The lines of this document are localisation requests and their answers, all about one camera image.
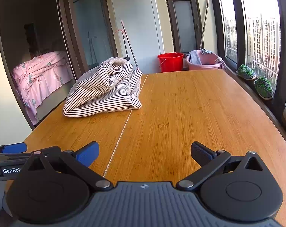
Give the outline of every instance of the table top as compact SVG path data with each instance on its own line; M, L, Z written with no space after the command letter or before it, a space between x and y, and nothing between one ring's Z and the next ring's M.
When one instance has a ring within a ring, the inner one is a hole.
M286 226L286 142L255 101L223 70L143 75L139 110L70 118L58 106L25 140L28 150L100 145L90 166L117 181L172 181L198 170L198 141L232 155L256 151L280 185L276 220Z

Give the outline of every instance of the striped garment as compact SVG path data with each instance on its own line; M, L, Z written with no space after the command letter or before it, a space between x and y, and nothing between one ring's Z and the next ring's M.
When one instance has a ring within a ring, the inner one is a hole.
M109 58L84 73L71 88L63 107L68 117L139 109L142 72L126 59Z

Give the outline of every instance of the floral blanket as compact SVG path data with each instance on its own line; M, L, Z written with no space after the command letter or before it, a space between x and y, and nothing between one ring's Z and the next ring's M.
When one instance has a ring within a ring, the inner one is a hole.
M26 61L13 69L12 76L34 125L37 122L36 108L73 78L64 51L50 52Z

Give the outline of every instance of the bucket handle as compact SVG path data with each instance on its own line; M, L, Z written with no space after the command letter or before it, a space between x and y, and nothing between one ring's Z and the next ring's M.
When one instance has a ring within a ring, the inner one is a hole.
M166 59L164 59L164 60L162 61L162 63L160 64L159 68L161 68L161 65L164 63L165 60L166 60Z

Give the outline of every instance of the white logo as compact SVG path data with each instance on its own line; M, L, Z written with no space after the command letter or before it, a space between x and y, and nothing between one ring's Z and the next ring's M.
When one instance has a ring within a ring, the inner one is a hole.
M140 186L142 189L146 189L146 188L148 188L149 186L147 185L147 184L143 184L143 185L141 185Z
M3 169L3 173L18 173L21 171L21 168L12 168L12 169Z

